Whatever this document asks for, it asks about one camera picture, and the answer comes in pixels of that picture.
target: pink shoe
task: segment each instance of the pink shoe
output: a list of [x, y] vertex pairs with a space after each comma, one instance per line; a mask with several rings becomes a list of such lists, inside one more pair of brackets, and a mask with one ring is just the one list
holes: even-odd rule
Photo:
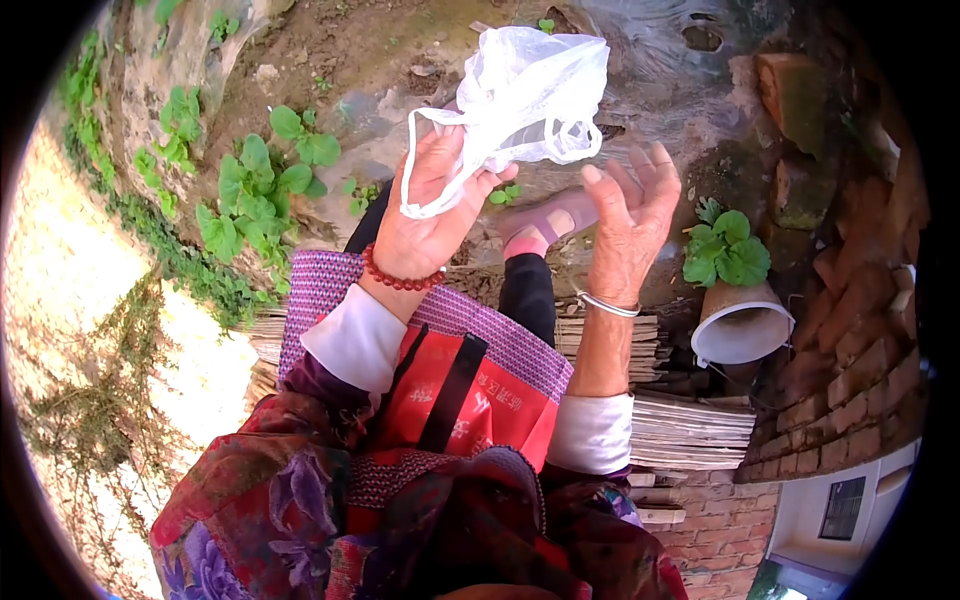
[[556, 242], [560, 236], [554, 231], [550, 222], [546, 220], [554, 210], [563, 210], [573, 219], [573, 230], [568, 233], [582, 231], [597, 222], [597, 209], [593, 200], [582, 187], [567, 188], [554, 194], [550, 200], [527, 210], [505, 210], [500, 213], [496, 222], [496, 230], [503, 238], [506, 246], [511, 239], [527, 226], [534, 226], [546, 240], [547, 246]]

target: window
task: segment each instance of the window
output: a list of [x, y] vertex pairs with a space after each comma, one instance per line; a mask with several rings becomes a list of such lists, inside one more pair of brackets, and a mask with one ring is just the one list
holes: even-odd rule
[[822, 540], [850, 541], [856, 518], [860, 515], [860, 500], [863, 499], [863, 486], [866, 477], [857, 477], [848, 481], [838, 481], [830, 486], [827, 500], [827, 513], [820, 527]]

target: plant in bucket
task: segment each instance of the plant in bucket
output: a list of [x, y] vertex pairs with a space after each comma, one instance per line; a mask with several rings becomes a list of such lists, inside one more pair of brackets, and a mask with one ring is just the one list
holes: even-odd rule
[[740, 365], [763, 358], [790, 339], [794, 325], [766, 281], [770, 253], [739, 210], [724, 211], [710, 198], [701, 199], [696, 212], [703, 223], [689, 232], [684, 279], [707, 288], [690, 340], [697, 363]]

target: white cuff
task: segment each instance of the white cuff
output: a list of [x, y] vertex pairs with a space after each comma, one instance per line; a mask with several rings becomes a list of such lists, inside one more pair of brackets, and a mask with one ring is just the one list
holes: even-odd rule
[[337, 379], [386, 394], [407, 326], [353, 283], [344, 301], [300, 336], [300, 343]]
[[630, 464], [634, 395], [563, 396], [546, 462], [556, 467], [606, 475]]

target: brick wall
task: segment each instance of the brick wall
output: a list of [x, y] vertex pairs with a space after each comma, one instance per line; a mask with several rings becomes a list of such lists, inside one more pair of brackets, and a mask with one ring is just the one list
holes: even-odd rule
[[891, 185], [853, 177], [832, 210], [838, 241], [814, 260], [807, 308], [780, 371], [778, 412], [751, 438], [737, 481], [775, 481], [872, 461], [920, 437], [926, 394], [913, 278], [929, 220], [912, 143]]
[[743, 600], [763, 560], [780, 484], [734, 484], [732, 470], [690, 471], [677, 487], [686, 519], [647, 525], [680, 569], [690, 600]]

